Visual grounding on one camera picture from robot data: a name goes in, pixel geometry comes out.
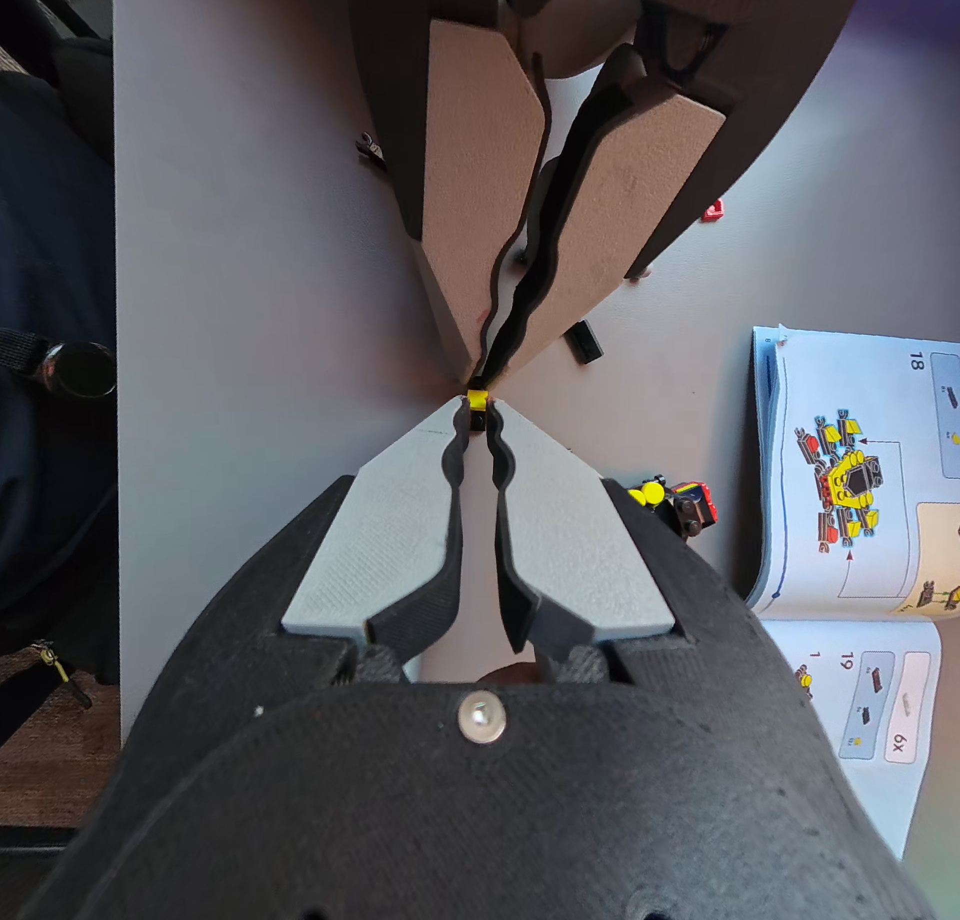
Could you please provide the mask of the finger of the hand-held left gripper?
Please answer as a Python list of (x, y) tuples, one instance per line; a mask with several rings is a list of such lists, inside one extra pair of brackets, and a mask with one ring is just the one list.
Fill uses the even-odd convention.
[(612, 52), (531, 217), (531, 261), (478, 388), (528, 363), (618, 288), (725, 121), (648, 73), (634, 47)]
[(500, 268), (524, 227), (550, 126), (541, 55), (526, 71), (498, 31), (431, 21), (422, 282), (462, 385), (486, 362)]

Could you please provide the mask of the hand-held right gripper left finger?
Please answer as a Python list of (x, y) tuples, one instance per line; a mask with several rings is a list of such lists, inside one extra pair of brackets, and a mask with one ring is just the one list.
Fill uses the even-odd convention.
[(452, 398), (358, 471), (282, 616), (285, 632), (386, 646), (407, 663), (450, 629), (470, 425), (469, 401)]

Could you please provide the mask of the open lego instruction booklet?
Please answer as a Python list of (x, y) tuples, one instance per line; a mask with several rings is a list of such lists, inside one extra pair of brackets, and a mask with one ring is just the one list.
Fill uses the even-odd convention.
[(747, 605), (894, 855), (958, 616), (959, 347), (757, 326), (762, 559)]

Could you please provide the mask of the person's dark blue clothing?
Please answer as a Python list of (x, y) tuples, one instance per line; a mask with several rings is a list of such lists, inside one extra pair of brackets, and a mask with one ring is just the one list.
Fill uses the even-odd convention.
[[(54, 89), (2, 73), (2, 328), (115, 348), (114, 173), (69, 125)], [(110, 543), (113, 399), (56, 397), (1, 379), (2, 635), (52, 638)]]

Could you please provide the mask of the black bag with zipper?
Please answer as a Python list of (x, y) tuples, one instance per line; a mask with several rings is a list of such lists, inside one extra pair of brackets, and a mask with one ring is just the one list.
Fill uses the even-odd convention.
[(66, 689), (85, 710), (91, 698), (73, 679), (75, 668), (65, 663), (52, 644), (42, 639), (30, 645), (37, 662), (1, 684), (1, 744), (5, 744), (57, 689)]

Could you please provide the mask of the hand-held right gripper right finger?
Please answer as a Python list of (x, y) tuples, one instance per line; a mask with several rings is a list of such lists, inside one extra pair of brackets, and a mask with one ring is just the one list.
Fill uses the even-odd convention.
[(510, 647), (563, 662), (576, 646), (669, 633), (675, 617), (601, 475), (502, 400), (487, 407), (494, 549)]

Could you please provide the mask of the yellow black red lego model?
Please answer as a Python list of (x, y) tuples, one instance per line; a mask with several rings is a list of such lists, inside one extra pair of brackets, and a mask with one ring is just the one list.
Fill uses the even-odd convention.
[(628, 493), (684, 541), (699, 536), (717, 522), (712, 493), (705, 483), (671, 485), (658, 474), (630, 487)]

